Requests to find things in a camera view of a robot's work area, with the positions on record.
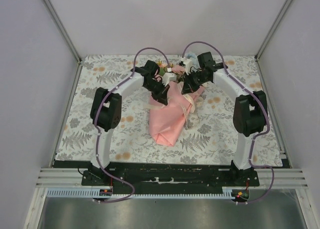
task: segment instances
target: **gray wall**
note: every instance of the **gray wall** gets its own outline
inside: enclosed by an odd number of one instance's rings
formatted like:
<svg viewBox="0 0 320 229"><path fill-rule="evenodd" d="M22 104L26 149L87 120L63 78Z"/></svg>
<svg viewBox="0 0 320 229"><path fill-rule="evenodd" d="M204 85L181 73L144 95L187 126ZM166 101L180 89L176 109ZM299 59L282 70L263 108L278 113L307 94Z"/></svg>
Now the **gray wall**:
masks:
<svg viewBox="0 0 320 229"><path fill-rule="evenodd" d="M41 0L0 0L0 223L22 228L76 61Z"/></svg>
<svg viewBox="0 0 320 229"><path fill-rule="evenodd" d="M320 212L320 3L295 0L260 64L293 165Z"/></svg>
<svg viewBox="0 0 320 229"><path fill-rule="evenodd" d="M82 57L181 54L192 41L224 55L255 55L285 0L52 0ZM208 47L192 46L203 52ZM154 54L150 50L143 52Z"/></svg>

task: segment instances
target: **pink fabric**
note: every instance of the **pink fabric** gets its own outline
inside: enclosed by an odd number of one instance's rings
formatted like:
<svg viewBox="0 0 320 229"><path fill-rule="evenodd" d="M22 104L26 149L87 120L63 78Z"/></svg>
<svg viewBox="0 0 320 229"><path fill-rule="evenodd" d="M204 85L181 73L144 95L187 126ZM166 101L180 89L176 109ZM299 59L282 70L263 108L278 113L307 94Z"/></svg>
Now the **pink fabric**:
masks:
<svg viewBox="0 0 320 229"><path fill-rule="evenodd" d="M170 81L170 88L167 97L171 98L168 105L161 109L150 109L149 113L149 133L157 144L164 146L174 146L186 122L184 111L186 108L189 114L192 104L181 95L178 84ZM205 89L201 86L195 93L189 94L196 102L199 95ZM163 106L150 97L149 104L153 106Z"/></svg>
<svg viewBox="0 0 320 229"><path fill-rule="evenodd" d="M171 68L174 73L183 74L186 72L186 69L181 65L175 65Z"/></svg>

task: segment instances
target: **floral tablecloth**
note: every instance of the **floral tablecloth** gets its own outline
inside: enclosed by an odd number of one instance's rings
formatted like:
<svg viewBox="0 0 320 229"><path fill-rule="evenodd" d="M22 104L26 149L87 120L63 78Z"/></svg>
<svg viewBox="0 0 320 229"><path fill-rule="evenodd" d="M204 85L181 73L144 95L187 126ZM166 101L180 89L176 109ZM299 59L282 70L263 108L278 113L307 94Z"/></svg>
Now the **floral tablecloth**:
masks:
<svg viewBox="0 0 320 229"><path fill-rule="evenodd" d="M133 67L133 55L89 55L82 72L64 128L56 160L90 161L94 154L97 130L90 110L96 89L111 89L124 79ZM176 64L177 55L168 56ZM253 90L261 90L257 65L252 56L225 56L229 70ZM147 60L164 60L159 55L140 55L137 66ZM230 164L237 148L238 133L233 126L234 103L216 85L210 84L201 95L197 108L199 123L184 128L175 146L155 143L148 132L149 111L144 108L150 92L140 88L122 103L122 118L113 133L112 161L166 164ZM274 130L257 139L253 161L258 165L282 166Z"/></svg>

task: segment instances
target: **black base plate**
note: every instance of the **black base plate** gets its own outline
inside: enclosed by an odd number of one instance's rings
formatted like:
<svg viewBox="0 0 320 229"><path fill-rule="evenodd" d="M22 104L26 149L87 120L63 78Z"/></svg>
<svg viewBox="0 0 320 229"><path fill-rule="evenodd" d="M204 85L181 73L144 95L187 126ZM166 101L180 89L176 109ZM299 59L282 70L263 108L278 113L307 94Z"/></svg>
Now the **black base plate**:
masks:
<svg viewBox="0 0 320 229"><path fill-rule="evenodd" d="M222 187L259 186L258 174L252 170L245 178L234 179L230 166L184 165L111 162L106 170L131 183L136 194L218 194ZM110 177L95 167L89 167L82 178L83 186L110 186ZM114 194L129 194L132 189L117 180L112 181Z"/></svg>

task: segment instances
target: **purple cable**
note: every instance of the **purple cable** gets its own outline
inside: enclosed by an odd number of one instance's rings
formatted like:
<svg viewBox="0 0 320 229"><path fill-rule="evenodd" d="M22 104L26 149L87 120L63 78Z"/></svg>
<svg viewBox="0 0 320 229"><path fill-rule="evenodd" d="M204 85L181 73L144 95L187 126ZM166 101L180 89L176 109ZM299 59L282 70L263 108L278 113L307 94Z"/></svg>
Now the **purple cable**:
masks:
<svg viewBox="0 0 320 229"><path fill-rule="evenodd" d="M135 55L135 57L134 57L134 60L133 60L133 70L132 70L131 75L130 75L129 77L127 77L126 79L124 79L123 81L121 81L118 85L116 85L113 89L111 89L111 90L105 95L105 97L104 97L104 98L102 99L102 101L101 101L101 104L100 104L100 106L99 106L99 108L98 108L98 110L97 110L97 112L96 112L95 118L94 118L94 126L95 126L95 128L98 130L98 135L97 135L96 143L95 143L95 156L96 156L96 161L98 162L100 169L101 169L106 175L108 175L109 177L111 177L111 178L113 178L113 179L115 179L115 180L117 180L117 181L119 181L119 182L121 182L121 183L127 184L128 186L130 186L130 187L132 188L132 192L131 192L129 195L126 195L126 196L124 196L124 197L122 197L122 198L118 198L118 199L115 199L115 200L107 200L107 201L97 201L97 200L95 200L96 202L99 202L99 203L116 203L116 202L121 202L121 201L124 201L124 200L128 199L129 197L131 197L131 196L135 193L135 191L136 191L136 190L135 190L135 187L134 187L131 183L129 183L129 182L125 181L125 180L122 180L122 179L120 179L120 178L118 178L118 177L116 177L116 176L114 176L114 175L111 175L111 174L110 174L109 172L107 172L107 171L104 169L104 167L101 165L101 162L100 162L100 160L99 160L99 140L100 140L100 136L101 136L101 130L100 130L100 128L97 126L97 123L98 123L98 118L99 118L101 109L102 109L105 101L107 100L107 98L108 98L108 97L110 96L110 94L113 93L118 87L120 87L121 85L123 85L124 83L126 83L127 81L129 81L129 80L132 78L132 76L135 74L135 71L136 71L136 60L137 60L138 55L139 55L142 51L148 50L148 49L156 50L156 51L158 51L159 53L161 53L161 54L164 56L164 58L165 58L165 60L166 60L166 63L167 63L168 65L170 65L170 64L169 64L169 60L168 60L168 58L166 57L166 55L165 55L162 51L160 51L159 49L157 49L157 48L154 48L154 47L145 47L145 48L139 50L139 51L136 53L136 55Z"/></svg>
<svg viewBox="0 0 320 229"><path fill-rule="evenodd" d="M260 137L262 135L265 135L267 134L268 132L270 132L270 123L269 123L269 118L268 118L268 114L264 108L264 106L262 105L261 101L255 96L255 94L253 94L250 90L248 90L240 81L238 81L234 76L232 76L230 74L230 72L227 70L227 67L226 67L226 63L225 63L225 60L224 60L224 57L222 56L221 52L215 48L213 45L207 43L207 42L204 42L204 41L194 41L194 42L191 42L190 44L188 44L183 53L182 53L182 57L184 57L185 53L186 53L186 50L188 49L189 46L191 46L192 44L195 44L195 43L200 43L200 44L205 44L211 48L213 48L218 54L219 56L221 57L221 60L222 60L222 64L223 64L223 68L224 68L224 71L226 73L226 75L228 77L230 77L239 87L241 87L245 92L249 93L250 96L253 97L253 99L258 103L259 107L261 108L262 110L262 113L264 115L264 118L265 118L265 122L266 122L266 131L264 132L260 132L259 134L255 135L253 138L252 138L252 142L251 142L251 147L250 147L250 153L249 153L249 164L250 166L252 166L253 168L257 168L257 169L260 169L260 168L269 168L271 169L271 172L272 172L272 179L271 179L271 183L270 183L270 186L268 188L268 190L265 192L265 194L263 194L261 197L257 198L257 199L254 199L254 200L251 200L251 201L248 201L248 202L239 202L238 204L250 204L250 203L254 203L254 202L257 202L257 201L260 201L262 200L263 198L265 198L271 191L271 188L272 186L274 185L274 181L275 181L275 171L274 169L272 168L272 166L270 165L254 165L251 161L252 159L252 155L253 155L253 152L254 152L254 146L255 146L255 140L257 137Z"/></svg>

